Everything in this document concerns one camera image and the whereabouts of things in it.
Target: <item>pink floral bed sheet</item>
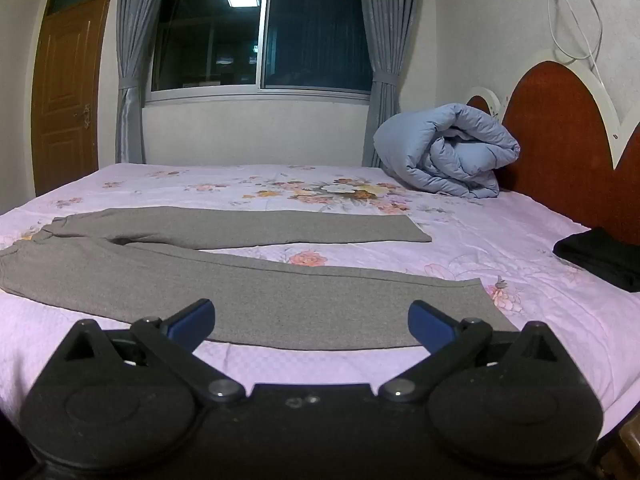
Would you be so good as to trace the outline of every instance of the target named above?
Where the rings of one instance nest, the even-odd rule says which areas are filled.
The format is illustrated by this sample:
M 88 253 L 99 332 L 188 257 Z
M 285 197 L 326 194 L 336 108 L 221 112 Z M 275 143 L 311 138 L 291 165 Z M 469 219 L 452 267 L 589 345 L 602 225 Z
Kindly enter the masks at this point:
M 219 252 L 446 280 L 479 277 L 496 307 L 516 327 L 540 319 L 553 328 L 606 409 L 603 434 L 640 400 L 640 362 L 630 358 L 637 351 L 640 294 L 619 290 L 556 258 L 553 244 L 584 228 L 518 193 L 484 200 L 427 194 L 407 190 L 373 168 L 117 164 L 0 216 L 0 248 L 31 237 L 56 216 L 159 205 L 408 215 L 433 242 L 289 244 Z M 15 417 L 69 327 L 87 315 L 1 290 L 0 309 L 0 408 Z M 95 319 L 104 328 L 125 326 Z M 376 390 L 427 352 L 420 347 L 284 351 L 205 342 L 196 354 L 247 389 L 261 382 L 364 382 Z

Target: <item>blue comforter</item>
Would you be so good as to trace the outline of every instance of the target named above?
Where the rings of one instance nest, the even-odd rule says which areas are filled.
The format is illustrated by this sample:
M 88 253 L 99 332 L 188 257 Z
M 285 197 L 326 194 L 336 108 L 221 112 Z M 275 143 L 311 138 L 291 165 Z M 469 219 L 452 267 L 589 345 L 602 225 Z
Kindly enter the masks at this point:
M 484 112 L 461 104 L 403 112 L 373 137 L 385 170 L 412 187 L 466 198 L 498 196 L 494 172 L 517 160 L 520 145 Z

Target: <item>white wall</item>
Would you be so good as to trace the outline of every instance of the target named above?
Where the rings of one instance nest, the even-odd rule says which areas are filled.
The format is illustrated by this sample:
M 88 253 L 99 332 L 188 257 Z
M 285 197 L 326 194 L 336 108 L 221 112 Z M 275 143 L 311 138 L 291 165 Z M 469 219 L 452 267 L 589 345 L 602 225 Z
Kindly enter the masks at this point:
M 367 106 L 318 101 L 230 100 L 144 108 L 150 164 L 362 162 Z
M 39 1 L 0 0 L 0 214 L 29 197 L 22 96 Z
M 116 13 L 118 0 L 109 2 L 102 39 L 98 79 L 98 166 L 104 168 L 116 159 L 116 115 L 118 113 L 118 57 L 116 54 Z
M 589 1 L 570 1 L 593 44 L 598 22 Z M 640 0 L 595 2 L 604 20 L 598 67 L 624 118 L 640 100 Z M 562 46 L 580 54 L 581 43 L 572 38 L 581 36 L 566 3 L 552 2 L 552 17 L 557 9 Z M 463 99 L 473 86 L 485 86 L 503 98 L 512 90 L 521 65 L 538 51 L 553 47 L 546 0 L 436 0 L 436 12 L 438 104 Z

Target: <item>window frame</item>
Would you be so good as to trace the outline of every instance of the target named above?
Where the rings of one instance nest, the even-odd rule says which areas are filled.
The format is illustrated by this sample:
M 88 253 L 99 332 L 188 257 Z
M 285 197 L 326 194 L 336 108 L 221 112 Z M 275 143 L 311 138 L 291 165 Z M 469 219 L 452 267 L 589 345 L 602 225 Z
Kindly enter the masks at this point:
M 170 90 L 151 90 L 154 70 L 154 54 L 152 52 L 146 81 L 145 104 L 168 104 L 169 102 L 197 102 L 229 99 L 295 99 L 313 101 L 347 102 L 351 104 L 369 104 L 370 92 L 337 89 L 306 88 L 261 88 L 264 77 L 264 41 L 269 20 L 269 3 L 260 2 L 260 22 L 258 26 L 258 52 L 256 59 L 255 83 L 247 85 L 202 86 L 193 88 L 174 88 Z M 154 29 L 153 38 L 158 33 Z

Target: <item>folded black cloth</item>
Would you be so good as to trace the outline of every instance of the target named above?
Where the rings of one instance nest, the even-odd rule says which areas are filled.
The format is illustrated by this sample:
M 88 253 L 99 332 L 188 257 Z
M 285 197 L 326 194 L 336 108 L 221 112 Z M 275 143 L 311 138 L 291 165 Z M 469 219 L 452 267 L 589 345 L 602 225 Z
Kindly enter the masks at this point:
M 554 254 L 627 292 L 640 292 L 640 246 L 614 240 L 602 227 L 571 235 Z

